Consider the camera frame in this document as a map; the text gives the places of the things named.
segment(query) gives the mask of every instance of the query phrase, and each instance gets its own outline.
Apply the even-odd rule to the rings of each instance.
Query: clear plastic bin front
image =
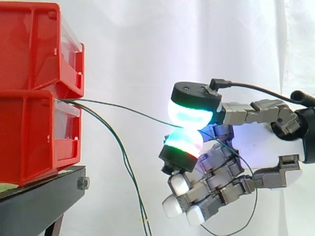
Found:
[[[55,139],[71,139],[77,140],[79,137],[74,137],[74,119],[80,117],[80,110],[65,102],[55,101],[55,122],[54,136]]]
[[[82,52],[82,44],[76,38],[64,18],[61,27],[61,53],[65,61],[73,68],[76,63],[76,53]]]

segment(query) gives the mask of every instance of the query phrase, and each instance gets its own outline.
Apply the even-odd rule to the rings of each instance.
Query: screw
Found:
[[[78,179],[78,189],[87,190],[90,187],[90,178],[89,177],[79,177]]]

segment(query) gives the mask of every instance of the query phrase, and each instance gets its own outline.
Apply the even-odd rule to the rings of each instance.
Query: robotic hand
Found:
[[[174,86],[169,115],[183,128],[166,137],[159,155],[170,175],[172,194],[162,204],[170,218],[185,212],[191,225],[200,225],[255,188],[287,187],[302,174],[299,161],[315,162],[314,98],[293,92],[286,100],[307,107],[295,112],[282,100],[221,103],[218,89],[232,84]],[[218,143],[200,155],[212,140]],[[244,175],[248,168],[257,170]]]

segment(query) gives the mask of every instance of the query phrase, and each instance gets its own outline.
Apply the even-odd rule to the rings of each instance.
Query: cable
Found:
[[[286,102],[290,102],[290,103],[298,104],[298,105],[303,105],[303,104],[301,104],[300,101],[295,101],[293,99],[290,99],[288,97],[282,96],[280,94],[277,94],[275,92],[272,92],[270,90],[267,90],[265,88],[261,88],[261,87],[255,86],[255,85],[249,85],[249,84],[243,84],[243,83],[235,83],[235,82],[231,82],[230,85],[231,85],[231,87],[242,87],[242,88],[254,89],[256,91],[266,93],[268,95],[271,95],[273,97],[276,97],[276,98],[281,99],[281,100],[286,101]]]
[[[108,106],[114,106],[114,107],[122,108],[122,109],[125,109],[125,110],[128,110],[128,111],[137,113],[137,114],[139,114],[139,115],[141,115],[141,116],[147,117],[147,118],[149,118],[149,119],[152,119],[152,120],[154,120],[154,121],[156,121],[156,122],[159,122],[159,123],[161,123],[161,124],[166,124],[166,125],[169,125],[169,126],[172,126],[172,127],[180,128],[180,126],[167,123],[167,122],[165,122],[165,121],[156,119],[156,118],[154,118],[154,117],[151,117],[151,116],[149,116],[149,115],[146,115],[146,114],[144,114],[144,113],[141,113],[141,112],[139,112],[139,111],[136,111],[136,110],[133,110],[133,109],[131,109],[131,108],[124,107],[124,106],[121,106],[121,105],[112,104],[112,103],[106,103],[106,102],[100,102],[100,101],[95,101],[95,100],[88,100],[88,99],[77,99],[77,100],[79,100],[79,101],[86,101],[86,102],[92,102],[92,103],[98,103],[98,104],[103,104],[103,105],[108,105]],[[76,103],[76,102],[73,102],[73,100],[63,100],[63,101],[64,101],[64,102],[68,102],[68,103],[75,104],[75,105],[77,105],[77,106],[84,107],[84,105],[79,104],[79,103]],[[253,181],[254,181],[253,171],[252,171],[250,165],[245,161],[244,158],[242,158],[235,150],[233,150],[232,148],[230,148],[228,145],[226,145],[225,143],[223,143],[221,140],[219,140],[219,139],[217,139],[217,138],[213,137],[212,135],[209,135],[209,134],[207,134],[207,133],[205,133],[205,132],[202,132],[202,131],[201,131],[201,133],[204,133],[204,134],[208,135],[208,136],[211,137],[212,139],[216,140],[217,142],[221,143],[223,146],[225,146],[226,148],[228,148],[233,154],[237,155],[237,156],[246,164],[246,166],[248,167],[248,169],[249,169],[249,171],[250,171],[250,173],[251,173],[251,175],[252,175],[252,179],[253,179]],[[256,189],[255,202],[254,202],[254,206],[253,206],[252,213],[251,213],[251,215],[250,215],[250,217],[249,217],[247,223],[246,223],[245,226],[243,226],[241,229],[239,229],[239,230],[237,230],[237,231],[235,231],[235,232],[229,234],[229,236],[232,236],[232,235],[235,235],[235,234],[239,233],[240,231],[242,231],[243,229],[245,229],[245,228],[249,225],[249,223],[252,221],[252,218],[253,218],[253,216],[254,216],[254,214],[255,214],[255,211],[256,211],[257,202],[258,202],[258,188],[257,188],[256,184],[255,184],[255,189]],[[208,233],[210,233],[210,234],[212,234],[212,235],[214,235],[214,236],[218,236],[218,235],[214,234],[213,232],[211,232],[210,230],[208,230],[208,229],[207,229],[206,227],[204,227],[203,225],[201,225],[201,227],[202,227],[204,230],[206,230]]]
[[[79,103],[76,103],[74,101],[67,101],[68,103],[71,103],[73,105],[76,105],[76,106],[79,106],[81,107],[84,111],[86,111],[87,113],[89,113],[90,115],[92,115],[93,117],[95,117],[96,119],[98,119],[103,125],[105,125],[109,131],[114,135],[116,141],[118,142],[120,148],[121,148],[121,151],[123,153],[123,158],[124,158],[124,165],[125,165],[125,168],[127,169],[127,172],[129,174],[129,176],[131,177],[133,183],[134,183],[134,186],[136,188],[136,192],[137,192],[137,195],[138,195],[138,199],[139,199],[139,205],[140,205],[140,213],[141,213],[141,219],[142,219],[142,223],[143,223],[143,227],[144,227],[144,231],[145,231],[145,235],[147,236],[148,233],[147,233],[147,229],[146,229],[146,226],[145,226],[145,222],[147,223],[147,226],[148,226],[148,230],[149,230],[149,235],[151,236],[152,235],[152,232],[151,232],[151,227],[150,227],[150,222],[148,220],[148,216],[147,216],[147,213],[146,213],[146,210],[145,210],[145,207],[143,205],[143,201],[142,201],[142,198],[141,198],[141,195],[140,195],[140,191],[139,191],[139,188],[138,188],[138,184],[136,182],[136,179],[135,179],[135,176],[134,176],[134,173],[133,173],[133,170],[132,170],[132,167],[130,165],[130,162],[129,162],[129,159],[128,159],[128,156],[127,156],[127,153],[126,153],[126,150],[120,140],[120,138],[118,137],[117,133],[114,131],[114,129],[100,116],[98,115],[96,112],[94,112],[92,109],[82,105],[82,104],[79,104]]]
[[[255,196],[255,202],[254,202],[254,206],[253,206],[253,209],[252,209],[252,213],[251,213],[251,215],[250,215],[250,217],[249,217],[247,223],[245,224],[245,226],[243,226],[242,228],[240,228],[239,230],[237,230],[237,231],[235,231],[235,232],[233,232],[233,233],[231,233],[231,234],[228,234],[228,236],[232,236],[232,235],[235,235],[235,234],[239,233],[240,231],[244,230],[244,229],[250,224],[250,222],[252,221],[252,218],[253,218],[253,216],[254,216],[254,214],[255,214],[255,212],[256,212],[257,203],[258,203],[258,188],[257,188],[257,185],[256,185],[256,183],[255,183],[254,173],[253,173],[252,168],[250,167],[250,165],[247,163],[247,161],[245,161],[245,159],[242,158],[242,157],[241,157],[234,149],[232,149],[229,145],[225,144],[224,142],[222,142],[222,141],[219,140],[219,139],[216,139],[216,138],[213,137],[212,135],[209,135],[209,134],[207,134],[207,133],[205,133],[205,132],[203,132],[203,131],[200,131],[200,132],[203,133],[203,134],[206,134],[206,135],[208,135],[209,137],[211,137],[212,139],[216,140],[217,142],[219,142],[220,144],[222,144],[223,146],[225,146],[227,149],[229,149],[233,154],[235,154],[236,156],[238,156],[238,157],[245,163],[245,165],[248,167],[248,169],[249,169],[249,171],[250,171],[250,173],[251,173],[251,175],[252,175],[252,180],[253,180],[253,182],[254,182],[254,186],[255,186],[255,189],[256,189],[256,193],[255,193],[256,196]],[[205,231],[207,231],[208,233],[210,233],[210,234],[212,234],[212,235],[214,235],[214,236],[219,236],[219,235],[217,235],[217,234],[211,232],[210,230],[208,230],[208,229],[207,229],[206,227],[204,227],[203,225],[201,225],[201,227],[202,227]]]
[[[131,111],[133,113],[136,113],[136,114],[139,114],[141,116],[144,116],[146,118],[149,118],[149,119],[152,119],[158,123],[161,123],[161,124],[166,124],[166,125],[170,125],[170,126],[173,126],[175,128],[181,128],[180,126],[177,126],[177,125],[174,125],[174,124],[170,124],[170,123],[167,123],[167,122],[164,122],[162,120],[159,120],[159,119],[156,119],[154,117],[151,117],[149,115],[146,115],[142,112],[139,112],[139,111],[136,111],[134,109],[131,109],[131,108],[128,108],[128,107],[124,107],[124,106],[121,106],[121,105],[117,105],[117,104],[113,104],[113,103],[107,103],[107,102],[100,102],[100,101],[95,101],[95,100],[89,100],[89,99],[66,99],[66,100],[62,100],[64,102],[71,102],[71,101],[83,101],[83,102],[92,102],[92,103],[98,103],[98,104],[102,104],[102,105],[107,105],[107,106],[112,106],[112,107],[118,107],[118,108],[122,108],[122,109],[125,109],[127,111]]]

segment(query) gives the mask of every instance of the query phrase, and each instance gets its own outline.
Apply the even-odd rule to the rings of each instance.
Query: black sensor cap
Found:
[[[197,158],[193,155],[168,145],[164,145],[158,157],[167,164],[167,167],[172,166],[174,170],[179,171],[192,172],[197,162]]]
[[[171,100],[183,107],[216,112],[222,96],[206,88],[208,85],[193,82],[178,82],[174,85]]]

